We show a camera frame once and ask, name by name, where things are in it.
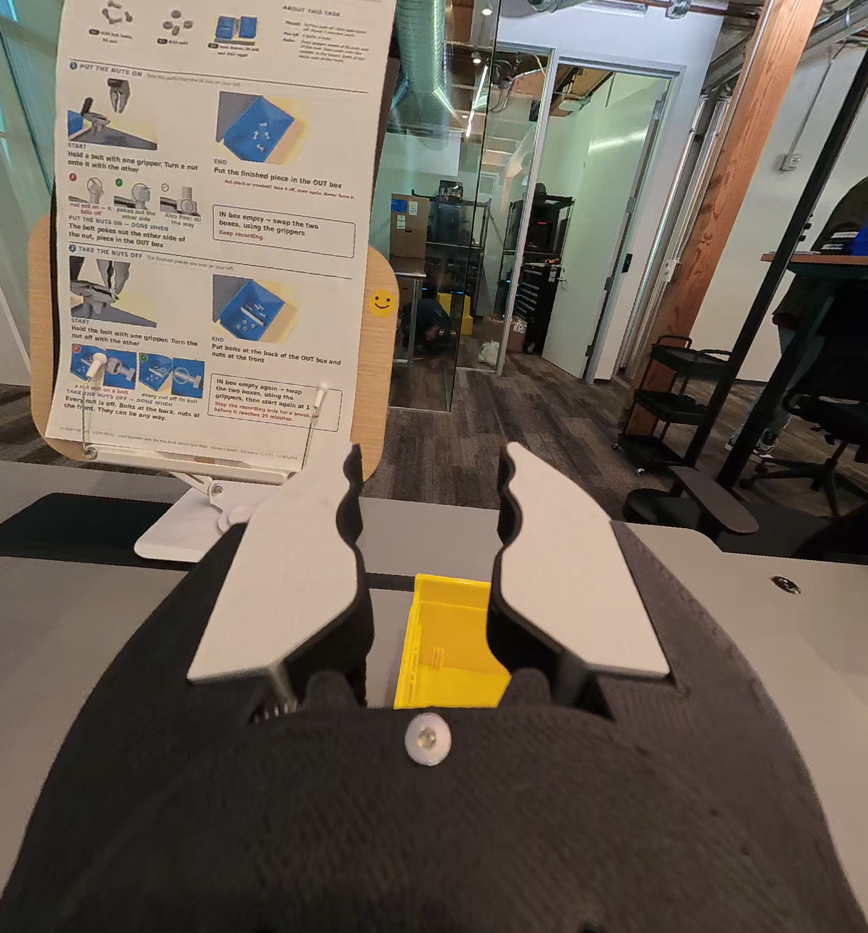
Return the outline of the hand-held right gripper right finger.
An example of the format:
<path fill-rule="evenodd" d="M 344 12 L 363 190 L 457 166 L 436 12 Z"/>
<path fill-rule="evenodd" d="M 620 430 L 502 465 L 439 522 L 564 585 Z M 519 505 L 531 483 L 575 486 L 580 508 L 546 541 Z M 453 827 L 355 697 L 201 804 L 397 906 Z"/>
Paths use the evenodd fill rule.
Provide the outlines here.
<path fill-rule="evenodd" d="M 529 638 L 549 655 L 549 674 L 662 680 L 661 642 L 626 562 L 612 519 L 578 484 L 518 442 L 499 459 L 501 547 L 489 602 L 489 646 L 510 671 L 535 667 Z"/>

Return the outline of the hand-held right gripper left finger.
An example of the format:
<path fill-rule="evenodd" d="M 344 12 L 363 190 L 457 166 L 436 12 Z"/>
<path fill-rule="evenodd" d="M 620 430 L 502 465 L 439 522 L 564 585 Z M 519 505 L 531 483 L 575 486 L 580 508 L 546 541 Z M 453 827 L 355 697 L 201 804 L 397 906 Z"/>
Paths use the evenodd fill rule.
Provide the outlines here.
<path fill-rule="evenodd" d="M 192 683 L 269 674 L 301 684 L 318 670 L 365 667 L 362 483 L 359 445 L 335 443 L 257 507 L 187 670 Z"/>

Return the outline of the yellow plastic bin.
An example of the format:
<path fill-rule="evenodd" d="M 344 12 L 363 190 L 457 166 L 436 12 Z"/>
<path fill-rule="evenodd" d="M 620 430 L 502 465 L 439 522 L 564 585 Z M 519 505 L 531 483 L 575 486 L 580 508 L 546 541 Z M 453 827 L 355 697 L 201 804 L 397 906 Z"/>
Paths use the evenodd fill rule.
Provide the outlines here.
<path fill-rule="evenodd" d="M 394 694 L 396 709 L 494 708 L 510 682 L 487 639 L 491 585 L 418 575 Z"/>

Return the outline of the black utility cart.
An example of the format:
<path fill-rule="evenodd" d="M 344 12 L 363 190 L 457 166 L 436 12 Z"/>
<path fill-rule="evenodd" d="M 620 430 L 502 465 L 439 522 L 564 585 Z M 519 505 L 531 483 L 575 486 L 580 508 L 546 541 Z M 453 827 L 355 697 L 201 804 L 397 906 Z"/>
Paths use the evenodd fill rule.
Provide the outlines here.
<path fill-rule="evenodd" d="M 689 337 L 675 334 L 657 338 L 641 384 L 630 398 L 625 426 L 613 444 L 613 450 L 625 456 L 637 477 L 663 474 L 669 467 L 684 465 L 684 455 L 665 437 L 675 425 L 698 427 L 708 407 L 687 388 L 692 382 L 717 384 L 730 364 L 730 351 L 696 349 Z M 654 428 L 646 434 L 629 430 L 637 409 L 654 418 Z"/>

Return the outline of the black tool cabinet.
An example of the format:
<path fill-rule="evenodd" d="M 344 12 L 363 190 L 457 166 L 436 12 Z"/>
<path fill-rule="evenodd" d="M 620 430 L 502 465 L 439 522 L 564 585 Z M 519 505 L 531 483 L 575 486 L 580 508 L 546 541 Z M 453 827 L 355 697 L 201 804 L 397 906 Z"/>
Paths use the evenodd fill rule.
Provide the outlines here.
<path fill-rule="evenodd" d="M 520 353 L 541 356 L 564 268 L 559 259 L 522 265 L 512 309 Z"/>

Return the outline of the yellow crate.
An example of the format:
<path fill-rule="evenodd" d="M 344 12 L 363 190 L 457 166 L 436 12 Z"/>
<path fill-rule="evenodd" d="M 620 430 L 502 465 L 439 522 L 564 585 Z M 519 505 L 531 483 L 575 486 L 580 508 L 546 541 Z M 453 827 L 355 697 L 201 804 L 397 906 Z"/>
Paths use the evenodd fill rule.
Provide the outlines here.
<path fill-rule="evenodd" d="M 474 330 L 472 297 L 459 291 L 438 292 L 438 303 L 447 314 L 451 336 L 471 337 Z"/>

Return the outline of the black office chair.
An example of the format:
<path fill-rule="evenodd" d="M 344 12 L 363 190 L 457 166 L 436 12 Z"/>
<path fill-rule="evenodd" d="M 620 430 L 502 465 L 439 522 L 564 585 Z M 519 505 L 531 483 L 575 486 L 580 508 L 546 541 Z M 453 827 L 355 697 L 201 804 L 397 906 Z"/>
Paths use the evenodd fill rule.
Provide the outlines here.
<path fill-rule="evenodd" d="M 783 407 L 821 432 L 835 451 L 819 463 L 765 456 L 752 474 L 739 480 L 739 487 L 809 480 L 814 492 L 824 493 L 835 518 L 840 516 L 840 489 L 868 502 L 868 486 L 839 471 L 839 462 L 849 448 L 854 449 L 854 460 L 868 463 L 868 343 L 826 343 L 813 365 L 784 395 Z"/>

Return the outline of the white instruction sheet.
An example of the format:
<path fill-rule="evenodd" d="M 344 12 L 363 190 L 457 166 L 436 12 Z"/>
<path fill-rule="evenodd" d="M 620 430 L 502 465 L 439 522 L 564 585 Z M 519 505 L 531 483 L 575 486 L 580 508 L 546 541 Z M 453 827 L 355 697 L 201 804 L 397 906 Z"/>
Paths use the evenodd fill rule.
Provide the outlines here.
<path fill-rule="evenodd" d="M 348 445 L 395 2 L 65 2 L 52 441 L 295 472 Z"/>

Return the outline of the white door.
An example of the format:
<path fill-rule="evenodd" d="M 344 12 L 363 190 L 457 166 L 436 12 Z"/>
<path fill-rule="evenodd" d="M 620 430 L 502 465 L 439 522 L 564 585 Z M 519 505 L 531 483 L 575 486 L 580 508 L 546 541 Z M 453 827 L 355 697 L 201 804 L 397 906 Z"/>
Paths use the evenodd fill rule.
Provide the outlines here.
<path fill-rule="evenodd" d="M 631 263 L 632 228 L 672 84 L 663 76 L 629 78 L 638 88 L 604 111 L 602 136 L 590 149 L 591 156 L 598 158 L 601 172 L 601 200 L 591 216 L 593 242 L 602 250 L 611 242 L 612 255 L 604 268 L 595 329 L 587 349 L 583 380 L 588 384 L 594 382 L 601 362 L 624 265 Z"/>

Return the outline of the cardboard box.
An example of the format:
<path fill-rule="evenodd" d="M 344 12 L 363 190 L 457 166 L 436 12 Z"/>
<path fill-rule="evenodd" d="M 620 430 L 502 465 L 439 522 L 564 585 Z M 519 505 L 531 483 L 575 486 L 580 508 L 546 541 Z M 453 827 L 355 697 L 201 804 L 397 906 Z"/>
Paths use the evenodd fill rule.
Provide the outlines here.
<path fill-rule="evenodd" d="M 423 260 L 426 256 L 431 200 L 415 194 L 393 194 L 389 258 Z"/>

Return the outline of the wooden top standing desk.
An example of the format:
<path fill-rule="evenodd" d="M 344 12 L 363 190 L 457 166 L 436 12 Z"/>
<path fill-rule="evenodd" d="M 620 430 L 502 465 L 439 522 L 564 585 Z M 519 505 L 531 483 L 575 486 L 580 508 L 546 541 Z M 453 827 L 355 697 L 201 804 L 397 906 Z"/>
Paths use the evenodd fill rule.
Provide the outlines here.
<path fill-rule="evenodd" d="M 787 264 L 794 279 L 773 310 L 781 350 L 809 320 L 818 324 L 836 292 L 847 283 L 868 283 L 868 257 L 835 252 L 796 252 Z"/>

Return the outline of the wooden pillar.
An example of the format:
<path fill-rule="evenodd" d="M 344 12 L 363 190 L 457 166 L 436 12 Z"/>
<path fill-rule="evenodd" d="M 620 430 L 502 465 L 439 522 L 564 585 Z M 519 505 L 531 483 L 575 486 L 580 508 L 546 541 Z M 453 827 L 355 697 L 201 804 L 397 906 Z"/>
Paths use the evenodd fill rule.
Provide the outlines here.
<path fill-rule="evenodd" d="M 633 413 L 650 350 L 662 335 L 692 333 L 790 82 L 820 21 L 819 1 L 727 2 L 725 21 L 701 85 L 692 148 L 681 158 L 677 193 L 648 262 L 621 364 L 630 390 L 620 433 L 654 432 L 653 416 Z"/>

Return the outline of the metal ceiling duct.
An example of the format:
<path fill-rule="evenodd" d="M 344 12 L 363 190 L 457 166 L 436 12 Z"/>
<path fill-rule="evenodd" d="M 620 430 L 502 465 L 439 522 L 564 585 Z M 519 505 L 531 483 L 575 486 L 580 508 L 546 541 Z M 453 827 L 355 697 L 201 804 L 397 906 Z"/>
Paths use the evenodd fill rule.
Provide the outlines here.
<path fill-rule="evenodd" d="M 394 37 L 399 71 L 389 130 L 414 135 L 430 147 L 444 144 L 453 108 L 449 89 L 444 1 L 398 1 Z"/>

